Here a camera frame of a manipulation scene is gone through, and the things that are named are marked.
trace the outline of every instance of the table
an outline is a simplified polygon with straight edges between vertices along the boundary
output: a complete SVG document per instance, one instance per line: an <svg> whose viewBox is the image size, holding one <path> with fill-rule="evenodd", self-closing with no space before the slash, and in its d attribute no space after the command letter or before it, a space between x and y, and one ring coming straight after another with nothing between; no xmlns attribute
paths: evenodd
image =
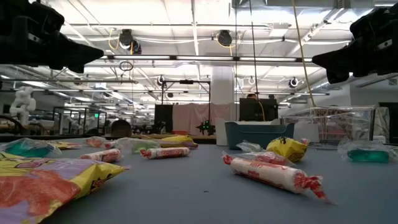
<svg viewBox="0 0 398 224"><path fill-rule="evenodd" d="M63 157L95 152L86 147ZM308 190L297 195L234 175L226 147L199 145L190 157L147 160L123 152L132 165L99 191L59 208L43 223L395 223L398 165L354 164L336 151L309 149L297 164L322 175L328 205Z"/></svg>

